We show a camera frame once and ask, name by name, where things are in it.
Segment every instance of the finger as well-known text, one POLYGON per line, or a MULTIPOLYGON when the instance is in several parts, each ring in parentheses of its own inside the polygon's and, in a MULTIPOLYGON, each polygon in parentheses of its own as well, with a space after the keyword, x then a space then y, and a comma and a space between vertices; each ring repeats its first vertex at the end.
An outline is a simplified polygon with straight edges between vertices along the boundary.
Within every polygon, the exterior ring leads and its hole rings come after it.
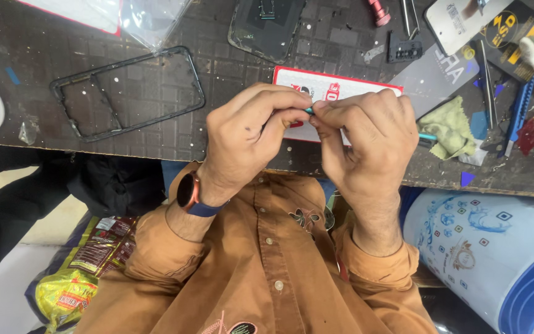
POLYGON ((413 144, 417 145, 419 142, 419 134, 417 130, 417 124, 415 122, 415 111, 411 105, 411 99, 408 96, 403 95, 399 98, 399 102, 401 103, 405 113, 406 131, 409 132, 408 135, 411 136, 413 144))
POLYGON ((266 91, 291 92, 291 93, 301 96, 304 99, 310 100, 310 95, 306 93, 301 93, 297 91, 296 89, 293 89, 292 87, 286 87, 286 86, 275 85, 275 84, 267 84, 267 83, 255 83, 253 86, 248 87, 247 89, 240 92, 238 95, 234 96, 234 98, 227 103, 229 107, 228 109, 232 110, 233 112, 241 109, 242 106, 248 103, 248 101, 250 101, 253 97, 255 97, 257 94, 265 90, 266 91))
POLYGON ((257 147, 270 155, 269 160, 273 159, 279 151, 286 129, 294 122, 307 121, 309 118, 309 114, 300 109, 289 108, 276 111, 265 124, 261 137, 257 141, 257 147))
POLYGON ((398 100, 401 104, 401 107, 403 108, 405 124, 415 123, 415 111, 413 110, 413 106, 411 105, 411 99, 409 98, 409 96, 399 96, 398 100))
POLYGON ((339 180, 339 177, 343 176, 345 166, 341 132, 337 128, 326 125, 316 116, 310 117, 310 124, 319 133, 324 172, 331 180, 339 180))
POLYGON ((311 105, 310 97, 298 94, 295 90, 263 90, 245 103, 235 117, 239 117, 244 126, 262 126, 276 109, 306 109, 311 105))
POLYGON ((354 150, 367 153, 371 143, 383 137, 359 106, 332 108, 331 105, 333 103, 317 101, 312 110, 322 123, 332 128, 343 129, 354 150))
POLYGON ((358 105, 385 137, 395 135, 397 132, 396 122, 402 118, 401 104, 391 89, 384 89, 379 93, 370 92, 352 96, 337 101, 333 105, 334 107, 358 105))

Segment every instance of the red plastic piece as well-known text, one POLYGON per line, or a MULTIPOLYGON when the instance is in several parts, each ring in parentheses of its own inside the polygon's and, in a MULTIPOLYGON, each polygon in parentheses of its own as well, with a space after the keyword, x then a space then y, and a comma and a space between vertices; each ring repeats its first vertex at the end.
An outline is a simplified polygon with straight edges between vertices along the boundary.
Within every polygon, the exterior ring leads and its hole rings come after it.
POLYGON ((525 120, 516 134, 519 135, 516 145, 519 146, 524 156, 528 156, 530 150, 534 148, 534 118, 525 120))

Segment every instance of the blue tool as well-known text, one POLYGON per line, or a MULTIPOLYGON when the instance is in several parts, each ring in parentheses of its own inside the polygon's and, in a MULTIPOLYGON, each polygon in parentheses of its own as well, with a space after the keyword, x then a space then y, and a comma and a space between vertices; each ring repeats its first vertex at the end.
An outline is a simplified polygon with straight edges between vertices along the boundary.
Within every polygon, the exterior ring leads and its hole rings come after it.
POLYGON ((524 118, 526 118, 527 110, 529 110, 530 96, 533 93, 534 76, 520 87, 519 95, 516 97, 515 110, 510 118, 510 126, 508 127, 508 145, 506 146, 506 152, 504 155, 510 156, 512 147, 515 145, 515 141, 519 139, 517 132, 523 127, 524 118))

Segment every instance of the screen protector box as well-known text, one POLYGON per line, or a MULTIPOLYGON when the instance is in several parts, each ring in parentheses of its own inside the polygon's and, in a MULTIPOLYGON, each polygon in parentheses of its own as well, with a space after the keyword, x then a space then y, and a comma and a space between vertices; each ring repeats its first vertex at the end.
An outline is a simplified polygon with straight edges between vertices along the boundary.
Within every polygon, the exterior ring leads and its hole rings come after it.
POLYGON ((521 82, 529 81, 534 71, 525 62, 518 46, 523 37, 534 37, 534 10, 516 0, 487 24, 474 39, 486 43, 488 61, 521 82))
MULTIPOLYGON (((379 92, 385 88, 392 89, 395 95, 403 94, 403 87, 392 86, 389 84, 374 83, 359 79, 339 77, 316 73, 296 68, 276 66, 273 74, 273 84, 292 87, 299 92, 307 92, 312 97, 312 102, 316 101, 337 101, 351 96, 362 95, 368 92, 379 92)), ((345 135, 343 136, 344 144, 351 146, 345 135)), ((296 122, 292 124, 284 133, 284 138, 303 141, 320 142, 315 127, 308 122, 296 122)))

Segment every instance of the brown shirt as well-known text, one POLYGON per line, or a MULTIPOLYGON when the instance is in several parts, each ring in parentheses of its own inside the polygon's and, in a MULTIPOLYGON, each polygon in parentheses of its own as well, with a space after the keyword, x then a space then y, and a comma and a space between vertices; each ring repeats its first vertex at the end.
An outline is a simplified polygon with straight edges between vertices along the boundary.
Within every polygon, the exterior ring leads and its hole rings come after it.
POLYGON ((331 240, 314 178, 258 175, 203 243, 174 234, 166 210, 139 221, 135 252, 100 279, 76 334, 436 333, 411 281, 417 249, 368 255, 351 226, 331 240))

